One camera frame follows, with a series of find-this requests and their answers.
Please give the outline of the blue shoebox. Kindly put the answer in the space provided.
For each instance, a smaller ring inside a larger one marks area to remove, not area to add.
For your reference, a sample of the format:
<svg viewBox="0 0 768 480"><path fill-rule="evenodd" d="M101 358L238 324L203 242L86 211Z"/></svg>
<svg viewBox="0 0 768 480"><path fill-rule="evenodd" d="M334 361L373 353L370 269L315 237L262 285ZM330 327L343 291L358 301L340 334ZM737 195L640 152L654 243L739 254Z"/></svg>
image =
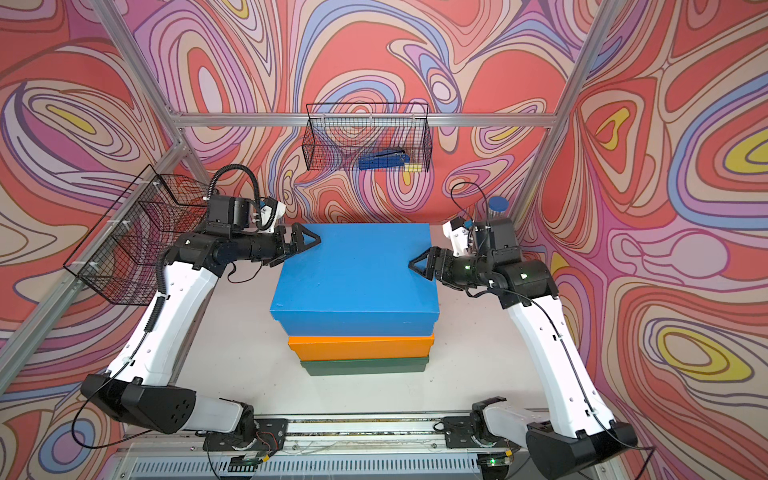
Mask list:
<svg viewBox="0 0 768 480"><path fill-rule="evenodd" d="M429 337L437 285L409 262L432 245L426 224L311 224L320 243L282 265L270 307L287 335Z"/></svg>

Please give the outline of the orange shoebox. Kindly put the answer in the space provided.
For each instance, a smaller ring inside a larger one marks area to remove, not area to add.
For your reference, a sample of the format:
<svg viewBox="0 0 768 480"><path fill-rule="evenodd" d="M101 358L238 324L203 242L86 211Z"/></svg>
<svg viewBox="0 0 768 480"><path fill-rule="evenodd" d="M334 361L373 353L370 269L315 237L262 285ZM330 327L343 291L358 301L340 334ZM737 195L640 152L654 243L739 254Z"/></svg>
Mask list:
<svg viewBox="0 0 768 480"><path fill-rule="evenodd" d="M322 337L290 336L289 348L301 361L346 361L427 357L434 344L431 336Z"/></svg>

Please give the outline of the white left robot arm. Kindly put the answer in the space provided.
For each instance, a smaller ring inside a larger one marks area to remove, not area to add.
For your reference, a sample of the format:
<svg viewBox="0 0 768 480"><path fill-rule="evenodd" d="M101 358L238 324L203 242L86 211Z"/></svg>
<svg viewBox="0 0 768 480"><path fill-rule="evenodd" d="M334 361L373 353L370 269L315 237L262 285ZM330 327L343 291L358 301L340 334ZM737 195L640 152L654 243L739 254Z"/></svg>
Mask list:
<svg viewBox="0 0 768 480"><path fill-rule="evenodd" d="M156 292L121 353L80 385L88 405L143 432L191 431L231 451L264 448L251 405L201 395L173 384L174 368L204 301L222 277L249 262L275 267L320 244L299 223L280 223L281 204L261 194L254 172L231 164L213 175L206 214L192 231L166 247L154 264Z"/></svg>

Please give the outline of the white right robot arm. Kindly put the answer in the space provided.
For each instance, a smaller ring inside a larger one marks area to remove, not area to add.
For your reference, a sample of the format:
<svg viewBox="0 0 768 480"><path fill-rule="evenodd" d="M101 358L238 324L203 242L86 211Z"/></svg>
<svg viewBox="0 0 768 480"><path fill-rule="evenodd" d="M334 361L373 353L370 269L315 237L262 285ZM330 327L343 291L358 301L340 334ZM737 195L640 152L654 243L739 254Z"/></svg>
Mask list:
<svg viewBox="0 0 768 480"><path fill-rule="evenodd" d="M443 233L450 248L428 248L410 260L409 269L470 298L496 297L531 354L548 406L548 417L542 417L502 397L477 402L481 437L525 448L547 479L637 448L634 428L615 419L578 354L552 273L543 261L524 259L513 222L456 217Z"/></svg>

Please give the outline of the clear pencil tube blue cap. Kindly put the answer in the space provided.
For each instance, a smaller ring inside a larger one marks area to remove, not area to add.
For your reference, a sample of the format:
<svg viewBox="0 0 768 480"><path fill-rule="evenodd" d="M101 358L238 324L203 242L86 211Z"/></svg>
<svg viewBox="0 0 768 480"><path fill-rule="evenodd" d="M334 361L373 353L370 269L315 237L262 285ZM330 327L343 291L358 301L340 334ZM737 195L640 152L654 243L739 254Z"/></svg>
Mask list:
<svg viewBox="0 0 768 480"><path fill-rule="evenodd" d="M488 219L505 218L509 209L509 200L505 197L494 195L488 201Z"/></svg>

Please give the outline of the blue stapler in basket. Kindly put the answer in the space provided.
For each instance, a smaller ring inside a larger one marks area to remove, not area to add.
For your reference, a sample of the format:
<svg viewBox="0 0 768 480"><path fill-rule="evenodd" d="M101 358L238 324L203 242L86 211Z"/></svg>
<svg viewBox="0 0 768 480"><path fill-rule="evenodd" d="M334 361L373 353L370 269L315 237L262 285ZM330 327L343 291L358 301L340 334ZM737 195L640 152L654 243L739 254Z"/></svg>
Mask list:
<svg viewBox="0 0 768 480"><path fill-rule="evenodd" d="M390 148L362 154L358 159L359 170L379 170L404 167L410 156L403 148Z"/></svg>

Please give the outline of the green shoebox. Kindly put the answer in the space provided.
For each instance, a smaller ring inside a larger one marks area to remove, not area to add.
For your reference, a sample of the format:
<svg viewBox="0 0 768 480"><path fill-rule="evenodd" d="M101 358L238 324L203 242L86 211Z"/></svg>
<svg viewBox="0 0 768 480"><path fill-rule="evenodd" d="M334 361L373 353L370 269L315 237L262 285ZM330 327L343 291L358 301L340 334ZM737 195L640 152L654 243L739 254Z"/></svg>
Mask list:
<svg viewBox="0 0 768 480"><path fill-rule="evenodd" d="M430 360L425 357L383 359L301 361L311 376L374 375L424 372Z"/></svg>

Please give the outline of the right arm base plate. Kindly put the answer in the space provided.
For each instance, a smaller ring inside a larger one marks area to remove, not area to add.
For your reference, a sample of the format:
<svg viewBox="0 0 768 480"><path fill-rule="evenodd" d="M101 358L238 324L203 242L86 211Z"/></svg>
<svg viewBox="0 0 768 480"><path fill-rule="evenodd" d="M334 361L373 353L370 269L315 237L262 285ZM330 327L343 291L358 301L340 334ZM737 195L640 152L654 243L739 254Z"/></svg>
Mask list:
<svg viewBox="0 0 768 480"><path fill-rule="evenodd" d="M521 449L516 443L493 435L479 414L447 416L433 425L433 431L442 434L449 449L504 448L516 452Z"/></svg>

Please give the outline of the aluminium front rail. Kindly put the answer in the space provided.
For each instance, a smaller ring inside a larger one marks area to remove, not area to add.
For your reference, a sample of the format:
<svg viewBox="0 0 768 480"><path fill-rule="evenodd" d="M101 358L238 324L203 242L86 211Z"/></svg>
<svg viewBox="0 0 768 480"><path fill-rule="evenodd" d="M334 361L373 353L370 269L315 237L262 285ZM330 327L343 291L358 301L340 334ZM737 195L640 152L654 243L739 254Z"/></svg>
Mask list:
<svg viewBox="0 0 768 480"><path fill-rule="evenodd" d="M539 479L528 451L449 449L433 431L466 412L276 415L282 450L206 452L200 434L147 435L121 448L103 479Z"/></svg>

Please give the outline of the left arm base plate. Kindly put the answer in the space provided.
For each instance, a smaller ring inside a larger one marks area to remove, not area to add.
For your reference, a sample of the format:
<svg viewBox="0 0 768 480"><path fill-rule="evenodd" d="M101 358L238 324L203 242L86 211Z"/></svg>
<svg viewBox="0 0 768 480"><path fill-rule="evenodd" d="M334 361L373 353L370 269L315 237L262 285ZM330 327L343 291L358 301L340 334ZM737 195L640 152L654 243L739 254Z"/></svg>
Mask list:
<svg viewBox="0 0 768 480"><path fill-rule="evenodd" d="M237 427L233 432L207 434L203 442L203 450L275 453L284 447L287 427L286 418L255 418L245 427Z"/></svg>

